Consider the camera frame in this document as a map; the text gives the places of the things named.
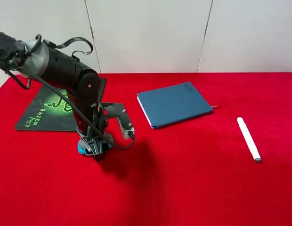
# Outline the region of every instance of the razer mouse pad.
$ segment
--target razer mouse pad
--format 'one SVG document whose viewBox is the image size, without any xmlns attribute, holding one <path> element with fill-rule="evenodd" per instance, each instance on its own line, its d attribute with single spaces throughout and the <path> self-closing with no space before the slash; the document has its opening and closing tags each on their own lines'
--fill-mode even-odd
<svg viewBox="0 0 292 226">
<path fill-rule="evenodd" d="M 106 80 L 101 79 L 99 101 L 101 101 Z M 67 97 L 64 89 L 58 89 Z M 16 130 L 76 131 L 77 125 L 72 108 L 56 93 L 42 86 L 26 111 L 18 120 Z"/>
</svg>

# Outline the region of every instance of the black cable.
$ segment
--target black cable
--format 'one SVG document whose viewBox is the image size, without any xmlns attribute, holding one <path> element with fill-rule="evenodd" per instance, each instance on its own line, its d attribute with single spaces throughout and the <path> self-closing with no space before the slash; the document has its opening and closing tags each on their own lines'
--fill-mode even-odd
<svg viewBox="0 0 292 226">
<path fill-rule="evenodd" d="M 40 34 L 36 35 L 35 39 L 37 40 L 37 42 L 34 44 L 32 49 L 30 49 L 31 53 L 33 53 L 35 50 L 37 50 L 37 48 L 41 45 L 41 35 Z"/>
<path fill-rule="evenodd" d="M 81 50 L 76 50 L 76 51 L 74 51 L 74 52 L 72 53 L 72 56 L 74 55 L 75 52 L 81 52 L 81 53 L 83 53 L 83 54 L 85 54 L 85 55 L 89 55 L 89 54 L 91 54 L 91 52 L 94 50 L 94 47 L 93 47 L 93 45 L 91 44 L 91 42 L 88 41 L 87 39 L 83 38 L 83 37 L 75 37 L 75 38 L 71 38 L 71 39 L 69 39 L 68 41 L 66 41 L 65 43 L 56 46 L 56 48 L 61 49 L 61 48 L 68 47 L 69 45 L 71 45 L 71 44 L 72 44 L 73 42 L 75 42 L 75 41 L 84 41 L 85 43 L 87 43 L 87 44 L 89 45 L 89 47 L 90 47 L 90 51 L 89 51 L 89 52 L 84 52 L 84 51 L 81 51 Z"/>
<path fill-rule="evenodd" d="M 66 98 L 64 95 L 62 95 L 60 92 L 56 91 L 55 88 L 53 86 L 51 86 L 49 83 L 47 83 L 46 81 L 44 81 L 43 79 L 41 79 L 40 77 L 36 76 L 36 75 L 30 75 L 31 77 L 33 77 L 34 79 L 36 79 L 37 81 L 41 82 L 42 84 L 44 84 L 45 86 L 47 86 L 50 90 L 52 90 L 54 93 L 56 93 L 60 98 L 62 98 L 65 102 L 67 102 L 77 113 L 80 117 L 83 118 L 83 120 L 86 121 L 86 123 L 92 127 L 92 129 L 94 130 L 94 132 L 101 137 L 103 140 L 105 140 L 107 143 L 109 143 L 110 145 L 119 148 L 121 150 L 126 150 L 128 148 L 130 148 L 134 143 L 135 143 L 135 138 L 133 135 L 133 132 L 130 131 L 129 132 L 129 136 L 132 138 L 132 142 L 130 145 L 126 146 L 126 147 L 121 147 L 117 144 L 115 144 L 114 142 L 111 142 L 109 139 L 107 139 L 94 125 L 93 123 L 88 120 L 87 117 L 85 117 L 85 115 L 75 106 L 75 104 L 70 101 L 68 98 Z"/>
<path fill-rule="evenodd" d="M 25 86 L 13 73 L 11 73 L 10 71 L 5 71 L 4 69 L 2 69 L 5 73 L 7 73 L 12 79 L 14 79 L 22 88 L 24 89 L 29 89 L 31 87 L 31 79 L 28 80 L 27 86 Z"/>
</svg>

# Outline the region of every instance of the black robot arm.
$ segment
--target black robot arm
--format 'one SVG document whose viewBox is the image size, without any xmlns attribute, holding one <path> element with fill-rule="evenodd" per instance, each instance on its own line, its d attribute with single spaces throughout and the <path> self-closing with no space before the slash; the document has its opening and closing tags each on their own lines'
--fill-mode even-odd
<svg viewBox="0 0 292 226">
<path fill-rule="evenodd" d="M 120 149 L 128 148 L 114 144 L 111 135 L 105 134 L 109 118 L 116 117 L 124 138 L 132 138 L 133 141 L 134 128 L 123 104 L 99 103 L 101 79 L 97 72 L 74 56 L 76 51 L 68 56 L 57 49 L 65 48 L 78 40 L 85 41 L 91 48 L 90 52 L 80 52 L 90 54 L 93 51 L 92 44 L 81 37 L 72 38 L 57 46 L 48 40 L 41 41 L 40 35 L 32 41 L 23 42 L 0 32 L 0 68 L 25 89 L 30 87 L 30 83 L 27 86 L 22 84 L 11 70 L 21 72 L 29 81 L 32 79 L 42 82 L 53 91 L 53 87 L 66 89 L 68 99 L 64 98 L 67 102 L 71 100 L 70 106 L 81 137 L 78 148 L 84 150 L 86 155 L 98 158 L 104 155 L 110 145 Z"/>
</svg>

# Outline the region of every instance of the red table surface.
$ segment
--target red table surface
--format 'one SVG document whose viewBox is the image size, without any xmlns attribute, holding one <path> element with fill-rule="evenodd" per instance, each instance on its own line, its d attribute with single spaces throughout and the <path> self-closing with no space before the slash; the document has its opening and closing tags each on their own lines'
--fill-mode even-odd
<svg viewBox="0 0 292 226">
<path fill-rule="evenodd" d="M 101 76 L 103 101 L 124 103 L 136 130 L 101 162 L 78 154 L 75 132 L 14 130 L 40 84 L 0 88 L 0 226 L 292 226 L 292 73 Z M 221 108 L 151 129 L 136 94 L 185 81 Z M 129 143 L 116 120 L 107 131 Z"/>
</svg>

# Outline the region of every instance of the notebook cover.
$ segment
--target notebook cover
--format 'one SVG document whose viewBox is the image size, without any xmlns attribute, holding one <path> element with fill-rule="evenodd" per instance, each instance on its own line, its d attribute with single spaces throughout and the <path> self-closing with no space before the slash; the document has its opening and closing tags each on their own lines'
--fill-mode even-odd
<svg viewBox="0 0 292 226">
<path fill-rule="evenodd" d="M 213 111 L 191 82 L 138 93 L 137 96 L 153 129 Z"/>
</svg>

